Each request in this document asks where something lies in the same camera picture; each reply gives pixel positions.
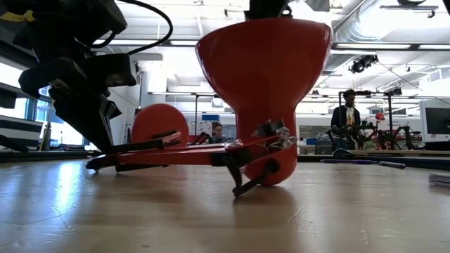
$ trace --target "white ceiling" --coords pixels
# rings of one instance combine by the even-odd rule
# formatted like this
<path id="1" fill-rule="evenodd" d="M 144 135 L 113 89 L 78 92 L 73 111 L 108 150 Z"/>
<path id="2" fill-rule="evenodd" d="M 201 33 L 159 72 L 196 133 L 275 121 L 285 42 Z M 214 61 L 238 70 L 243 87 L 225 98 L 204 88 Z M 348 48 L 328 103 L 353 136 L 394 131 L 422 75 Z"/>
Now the white ceiling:
<path id="1" fill-rule="evenodd" d="M 219 29 L 221 27 L 232 25 L 244 21 L 242 10 L 248 7 L 248 0 L 142 0 L 148 4 L 164 11 L 174 23 L 174 33 L 171 39 L 201 39 L 205 34 Z M 396 0 L 382 0 L 383 3 L 392 4 Z M 153 12 L 144 8 L 124 4 L 116 1 L 129 24 L 128 28 L 116 39 L 157 39 L 165 35 L 168 30 L 166 22 Z M 360 0 L 341 0 L 343 9 L 333 9 L 329 13 L 315 13 L 303 2 L 293 3 L 295 16 L 318 17 L 319 21 L 336 24 L 343 19 L 350 11 L 359 4 Z M 427 0 L 427 5 L 439 4 L 437 14 L 432 19 L 427 19 L 428 13 L 414 13 L 414 17 L 423 18 L 423 25 L 417 27 L 418 21 L 411 22 L 415 27 L 409 27 L 409 22 L 403 20 L 401 25 L 392 25 L 393 30 L 388 32 L 381 41 L 383 42 L 440 42 L 448 43 L 450 41 L 450 17 L 445 9 L 442 8 L 441 0 Z M 224 10 L 229 9 L 229 16 L 226 17 Z M 385 19 L 396 14 L 392 11 L 386 13 Z M 389 25 L 386 20 L 378 16 L 373 19 L 370 27 L 377 25 Z M 130 47 L 110 46 L 113 51 L 128 51 Z M 157 47 L 152 48 L 146 53 L 161 53 L 164 58 L 164 67 L 168 72 L 175 74 L 181 85 L 200 85 L 203 79 L 195 51 L 192 47 L 174 48 Z M 406 78 L 413 84 L 417 83 L 417 78 L 424 74 L 417 74 L 416 71 L 427 71 L 430 68 L 436 68 L 439 65 L 450 64 L 450 52 L 411 52 L 411 51 L 379 51 L 378 58 L 384 65 L 374 65 L 366 71 L 359 74 L 352 74 L 348 71 L 347 64 L 341 65 L 335 69 L 335 76 L 321 77 L 316 85 L 326 85 L 327 89 L 372 89 L 375 90 L 390 82 L 398 80 L 398 76 L 393 72 Z M 404 89 L 413 89 L 412 86 L 404 85 Z"/>

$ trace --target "wooden table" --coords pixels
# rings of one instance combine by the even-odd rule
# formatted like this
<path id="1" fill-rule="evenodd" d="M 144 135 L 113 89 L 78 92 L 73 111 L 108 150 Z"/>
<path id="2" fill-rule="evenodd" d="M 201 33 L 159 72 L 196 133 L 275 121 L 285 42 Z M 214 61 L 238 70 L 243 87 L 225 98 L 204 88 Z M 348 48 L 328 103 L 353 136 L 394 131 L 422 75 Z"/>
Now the wooden table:
<path id="1" fill-rule="evenodd" d="M 0 252 L 449 252 L 430 170 L 298 164 L 237 200 L 225 168 L 0 165 Z"/>

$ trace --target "red robot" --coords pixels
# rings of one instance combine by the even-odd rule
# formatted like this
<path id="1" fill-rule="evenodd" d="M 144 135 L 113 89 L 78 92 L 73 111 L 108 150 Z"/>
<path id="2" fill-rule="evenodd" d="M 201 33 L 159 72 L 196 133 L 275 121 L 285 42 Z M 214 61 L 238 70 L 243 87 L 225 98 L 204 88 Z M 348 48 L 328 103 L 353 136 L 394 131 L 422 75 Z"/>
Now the red robot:
<path id="1" fill-rule="evenodd" d="M 136 116 L 132 144 L 92 159 L 90 169 L 129 171 L 169 164 L 209 164 L 230 171 L 239 196 L 283 182 L 297 165 L 295 108 L 322 71 L 331 29 L 308 20 L 265 18 L 209 33 L 196 52 L 211 87 L 236 112 L 238 139 L 187 146 L 184 116 L 169 105 Z M 250 181 L 243 184 L 242 174 Z"/>

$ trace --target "black jacket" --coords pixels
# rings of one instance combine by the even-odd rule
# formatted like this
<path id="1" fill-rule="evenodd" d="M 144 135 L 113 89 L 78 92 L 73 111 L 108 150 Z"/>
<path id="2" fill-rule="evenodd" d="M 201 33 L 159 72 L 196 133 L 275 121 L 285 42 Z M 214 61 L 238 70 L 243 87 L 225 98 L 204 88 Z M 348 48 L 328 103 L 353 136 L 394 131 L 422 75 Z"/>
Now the black jacket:
<path id="1" fill-rule="evenodd" d="M 340 109 L 341 109 L 340 120 L 339 120 L 339 108 L 336 108 L 333 112 L 333 117 L 331 118 L 331 128 L 333 128 L 333 126 L 337 126 L 340 128 L 345 126 L 347 123 L 347 108 L 345 107 L 345 105 L 341 105 Z M 353 112 L 354 112 L 354 121 L 356 125 L 359 126 L 361 124 L 361 116 L 359 116 L 359 111 L 356 108 L 354 108 Z"/>

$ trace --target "person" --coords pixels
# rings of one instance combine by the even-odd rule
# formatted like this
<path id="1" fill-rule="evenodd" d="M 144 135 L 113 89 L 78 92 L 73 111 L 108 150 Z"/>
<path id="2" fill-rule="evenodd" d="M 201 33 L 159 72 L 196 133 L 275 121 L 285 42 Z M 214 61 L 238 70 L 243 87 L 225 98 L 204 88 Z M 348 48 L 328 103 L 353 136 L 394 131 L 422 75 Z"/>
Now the person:
<path id="1" fill-rule="evenodd" d="M 210 144 L 211 143 L 224 143 L 224 142 L 226 142 L 227 139 L 222 134 L 222 130 L 224 129 L 222 124 L 216 123 L 216 124 L 213 124 L 212 127 L 213 127 L 213 135 L 212 135 L 212 137 L 210 139 Z"/>
<path id="2" fill-rule="evenodd" d="M 336 142 L 336 148 L 354 149 L 354 147 L 347 146 L 344 137 L 341 138 L 340 129 L 345 125 L 359 126 L 361 124 L 359 111 L 354 107 L 355 95 L 356 91 L 352 89 L 345 91 L 345 105 L 341 105 L 333 111 L 333 116 L 331 117 L 331 131 L 333 133 L 333 139 Z"/>

